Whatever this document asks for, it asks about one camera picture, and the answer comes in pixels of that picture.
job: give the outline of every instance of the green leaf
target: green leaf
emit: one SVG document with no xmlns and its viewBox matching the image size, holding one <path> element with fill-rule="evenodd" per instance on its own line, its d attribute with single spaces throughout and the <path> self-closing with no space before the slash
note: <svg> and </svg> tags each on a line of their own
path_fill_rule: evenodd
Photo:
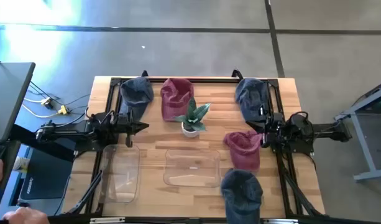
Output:
<svg viewBox="0 0 381 224">
<path fill-rule="evenodd" d="M 174 117 L 175 121 L 182 122 L 182 123 L 187 123 L 186 115 L 180 115 Z"/>
<path fill-rule="evenodd" d="M 204 115 L 208 112 L 209 106 L 211 106 L 210 103 L 207 103 L 203 106 L 200 106 L 195 110 L 195 117 L 198 118 L 199 121 L 203 119 Z"/>
<path fill-rule="evenodd" d="M 205 125 L 201 122 L 192 124 L 191 128 L 193 128 L 196 131 L 205 131 Z"/>
<path fill-rule="evenodd" d="M 194 119 L 195 118 L 195 114 L 194 114 L 194 110 L 197 108 L 196 106 L 196 100 L 194 97 L 192 97 L 190 100 L 189 100 L 189 103 L 188 103 L 188 112 L 187 112 L 187 117 L 188 119 Z"/>
</svg>

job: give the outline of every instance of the wooden table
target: wooden table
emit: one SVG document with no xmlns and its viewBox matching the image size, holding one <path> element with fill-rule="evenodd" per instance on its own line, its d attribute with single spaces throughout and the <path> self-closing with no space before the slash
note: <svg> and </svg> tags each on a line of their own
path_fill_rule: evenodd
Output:
<svg viewBox="0 0 381 224">
<path fill-rule="evenodd" d="M 111 78 L 95 77 L 88 104 L 89 114 L 104 111 Z M 292 113 L 301 110 L 295 80 L 279 78 L 278 82 L 285 117 L 288 118 Z M 137 190 L 137 198 L 128 204 L 106 203 L 104 216 L 225 217 L 224 200 L 219 187 L 170 186 L 164 183 L 163 173 L 166 151 L 168 149 L 188 149 L 189 146 L 195 149 L 217 150 L 221 155 L 222 177 L 228 169 L 233 167 L 228 147 L 223 144 L 223 137 L 230 132 L 250 130 L 250 127 L 244 122 L 238 105 L 234 102 L 236 84 L 194 84 L 197 104 L 211 103 L 210 111 L 203 119 L 208 131 L 202 132 L 196 139 L 184 137 L 181 133 L 180 123 L 163 121 L 160 96 L 162 83 L 153 83 L 152 86 L 154 100 L 148 105 L 141 119 L 142 122 L 150 124 L 150 127 L 133 137 L 134 145 L 138 146 L 140 151 L 140 187 Z M 124 144 L 124 137 L 125 135 L 120 139 L 122 144 Z M 293 157 L 300 189 L 314 207 L 324 213 L 318 179 L 312 161 L 302 154 L 294 154 Z M 74 162 L 63 211 L 73 207 L 88 188 L 94 158 L 94 152 L 87 152 Z M 260 170 L 255 175 L 264 191 L 260 216 L 264 218 L 284 217 L 277 162 L 270 149 L 260 150 Z M 295 211 L 291 190 L 289 194 L 291 207 Z"/>
</svg>

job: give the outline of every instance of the clear plastic container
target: clear plastic container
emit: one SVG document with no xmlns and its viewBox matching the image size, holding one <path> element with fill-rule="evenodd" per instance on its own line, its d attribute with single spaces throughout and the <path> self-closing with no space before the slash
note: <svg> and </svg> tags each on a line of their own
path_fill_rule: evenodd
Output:
<svg viewBox="0 0 381 224">
<path fill-rule="evenodd" d="M 103 173 L 100 186 L 107 185 L 107 191 L 106 194 L 101 192 L 99 201 L 133 201 L 138 187 L 139 148 L 127 147 L 124 144 L 106 146 L 101 167 Z"/>
<path fill-rule="evenodd" d="M 217 187 L 221 184 L 219 152 L 168 150 L 164 182 L 168 185 Z"/>
</svg>

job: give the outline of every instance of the concrete floor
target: concrete floor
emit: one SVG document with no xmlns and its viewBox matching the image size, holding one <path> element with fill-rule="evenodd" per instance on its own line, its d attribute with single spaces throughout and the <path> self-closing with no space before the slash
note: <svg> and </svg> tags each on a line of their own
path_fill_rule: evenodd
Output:
<svg viewBox="0 0 381 224">
<path fill-rule="evenodd" d="M 381 0 L 271 0 L 271 5 L 277 29 L 381 30 Z M 39 13 L 22 13 L 24 7 L 37 7 Z M 45 0 L 16 9 L 2 5 L 0 22 L 269 28 L 263 0 Z M 279 34 L 278 46 L 285 76 L 296 79 L 302 108 L 314 123 L 332 122 L 381 83 L 381 35 Z M 228 76 L 238 68 L 247 77 L 277 76 L 270 34 L 56 32 L 9 26 L 0 30 L 0 60 L 34 61 L 33 82 L 65 102 L 89 93 L 95 75 L 140 75 L 146 69 L 155 76 Z M 30 130 L 44 122 L 25 110 L 17 119 Z M 354 174 L 367 171 L 358 141 L 319 139 L 315 150 L 326 213 L 381 222 L 381 179 L 353 181 Z M 57 205 L 49 206 L 40 207 L 49 213 Z"/>
</svg>

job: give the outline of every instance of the red cap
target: red cap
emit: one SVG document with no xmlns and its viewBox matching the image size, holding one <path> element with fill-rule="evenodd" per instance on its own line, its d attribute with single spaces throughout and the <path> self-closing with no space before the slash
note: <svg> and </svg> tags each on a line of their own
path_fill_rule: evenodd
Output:
<svg viewBox="0 0 381 224">
<path fill-rule="evenodd" d="M 259 170 L 259 147 L 262 135 L 256 131 L 234 132 L 225 135 L 223 142 L 229 146 L 236 169 Z"/>
<path fill-rule="evenodd" d="M 188 103 L 194 97 L 193 84 L 184 78 L 169 78 L 161 88 L 163 119 L 174 121 L 174 117 L 186 114 Z"/>
</svg>

